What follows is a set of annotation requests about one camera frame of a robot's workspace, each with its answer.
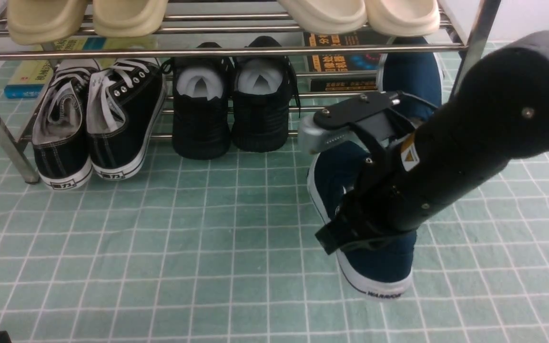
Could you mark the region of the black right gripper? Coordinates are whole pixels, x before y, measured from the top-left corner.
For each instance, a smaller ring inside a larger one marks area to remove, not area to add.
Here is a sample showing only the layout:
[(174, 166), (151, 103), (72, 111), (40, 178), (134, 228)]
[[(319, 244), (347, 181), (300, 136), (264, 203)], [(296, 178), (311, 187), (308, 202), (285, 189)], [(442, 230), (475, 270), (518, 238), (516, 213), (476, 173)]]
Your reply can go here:
[(428, 217), (417, 186), (416, 126), (393, 110), (351, 122), (315, 157), (315, 202), (325, 209), (315, 237), (326, 254), (375, 250)]

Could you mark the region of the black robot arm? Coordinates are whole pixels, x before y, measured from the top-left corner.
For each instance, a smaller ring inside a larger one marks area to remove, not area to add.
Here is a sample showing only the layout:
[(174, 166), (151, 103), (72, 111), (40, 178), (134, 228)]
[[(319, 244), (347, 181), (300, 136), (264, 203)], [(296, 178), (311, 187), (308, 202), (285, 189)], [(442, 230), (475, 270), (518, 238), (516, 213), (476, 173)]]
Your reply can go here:
[(312, 140), (311, 153), (354, 134), (370, 154), (315, 235), (327, 254), (414, 232), (511, 160), (549, 152), (549, 31), (486, 55), (418, 127), (394, 110), (406, 98), (400, 91), (349, 98), (314, 113), (299, 132)]

